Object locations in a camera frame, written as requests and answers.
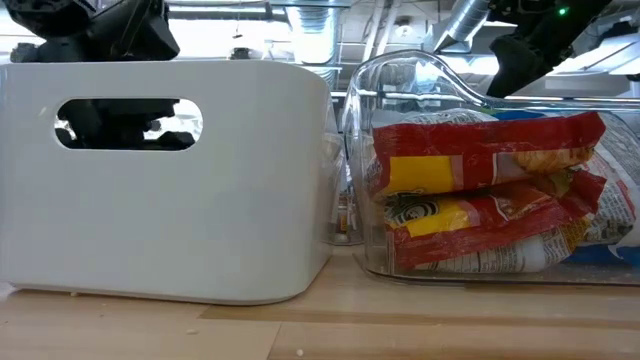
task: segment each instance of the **food package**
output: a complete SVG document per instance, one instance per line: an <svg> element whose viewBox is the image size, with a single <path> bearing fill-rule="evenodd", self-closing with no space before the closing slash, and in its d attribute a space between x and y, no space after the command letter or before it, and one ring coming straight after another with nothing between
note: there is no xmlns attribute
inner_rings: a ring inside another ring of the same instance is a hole
<svg viewBox="0 0 640 360"><path fill-rule="evenodd" d="M406 124L475 124L498 121L493 116L470 109L449 109L434 113L416 113L405 115L399 123Z"/></svg>
<svg viewBox="0 0 640 360"><path fill-rule="evenodd" d="M597 113L471 124L373 129L365 185L376 200L440 194L551 174L586 162L605 131Z"/></svg>
<svg viewBox="0 0 640 360"><path fill-rule="evenodd" d="M390 197L384 219L395 265L411 269L536 235L564 239L570 253L597 212L605 181L565 170L475 191Z"/></svg>
<svg viewBox="0 0 640 360"><path fill-rule="evenodd" d="M589 235L568 261L640 266L640 142L615 115L600 117L607 131L596 147L598 156L584 168L608 182Z"/></svg>
<svg viewBox="0 0 640 360"><path fill-rule="evenodd" d="M585 216L507 246L418 265L416 270L452 273L538 272L571 255L589 226Z"/></svg>

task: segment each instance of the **clear plastic container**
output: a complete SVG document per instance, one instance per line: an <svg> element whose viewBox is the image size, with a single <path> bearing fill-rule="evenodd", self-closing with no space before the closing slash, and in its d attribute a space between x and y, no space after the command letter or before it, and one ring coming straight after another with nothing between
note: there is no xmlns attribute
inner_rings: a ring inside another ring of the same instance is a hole
<svg viewBox="0 0 640 360"><path fill-rule="evenodd" d="M355 213L365 243L364 267L426 283L640 285L640 143L628 126L634 118L640 121L640 100L484 97L436 56L420 51L390 53L363 63L351 79L342 121ZM546 162L526 170L534 169L532 173L523 175L518 167L505 175L521 158L505 150L503 142L516 128L523 134L527 128L518 126L524 124L537 129L531 135L533 147L514 151L538 156L536 141L546 141L540 134L553 141L565 136L574 145L561 144L571 150L549 145L541 150ZM496 126L503 127L506 138L495 135L502 134ZM462 127L484 129L484 138L469 138L465 144L466 135L451 141L433 135L466 134ZM498 144L497 154L488 158L493 177L489 172L486 182L466 178L482 178L487 170L469 162L480 151L474 147L477 141L485 142L483 149ZM463 153L454 159L458 155L439 153L438 146ZM548 157L544 151L553 154ZM422 179L427 185L417 186ZM549 181L551 190L541 185ZM582 181L599 185L587 189ZM539 198L514 210L514 204L522 205L518 197L529 192ZM575 194L578 200L571 201L595 205L574 211L567 199ZM487 199L493 199L494 206L487 205ZM500 225L493 215L484 218L479 206L493 206L505 221L498 219ZM505 224L511 230L505 230Z"/></svg>
<svg viewBox="0 0 640 360"><path fill-rule="evenodd" d="M358 223L355 188L346 161L341 168L341 183L337 187L333 218L335 234L329 240L332 245L348 246L362 244L361 228Z"/></svg>

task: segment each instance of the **yellow label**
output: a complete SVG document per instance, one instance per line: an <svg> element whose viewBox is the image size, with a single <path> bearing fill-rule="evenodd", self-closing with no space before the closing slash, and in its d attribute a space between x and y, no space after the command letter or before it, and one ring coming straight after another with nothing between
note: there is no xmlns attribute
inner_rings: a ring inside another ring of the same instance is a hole
<svg viewBox="0 0 640 360"><path fill-rule="evenodd" d="M406 226L412 237L444 231L454 231L471 226L469 214L460 202L451 199L434 199L398 206L388 220L392 228Z"/></svg>
<svg viewBox="0 0 640 360"><path fill-rule="evenodd" d="M384 194L423 190L439 194L454 190L450 156L391 157L389 185Z"/></svg>

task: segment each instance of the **red snack bag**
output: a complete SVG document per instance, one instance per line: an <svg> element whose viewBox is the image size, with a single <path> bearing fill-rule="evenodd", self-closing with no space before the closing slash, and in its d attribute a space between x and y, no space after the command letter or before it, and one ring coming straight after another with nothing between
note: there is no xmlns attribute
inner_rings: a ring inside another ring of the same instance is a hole
<svg viewBox="0 0 640 360"><path fill-rule="evenodd" d="M471 192L389 198L385 224L396 265L481 252L590 219L605 182L565 170Z"/></svg>
<svg viewBox="0 0 640 360"><path fill-rule="evenodd" d="M475 124L397 124L373 130L369 193L440 194L551 174L589 160L605 131L597 113Z"/></svg>

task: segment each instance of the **wooden surface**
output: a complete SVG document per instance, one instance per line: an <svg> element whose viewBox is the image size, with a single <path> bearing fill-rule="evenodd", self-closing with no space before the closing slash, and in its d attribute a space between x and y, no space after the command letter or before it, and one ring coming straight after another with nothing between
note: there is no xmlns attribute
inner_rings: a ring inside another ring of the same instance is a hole
<svg viewBox="0 0 640 360"><path fill-rule="evenodd" d="M365 275L353 250L268 306L13 292L0 360L640 359L640 289L407 286Z"/></svg>

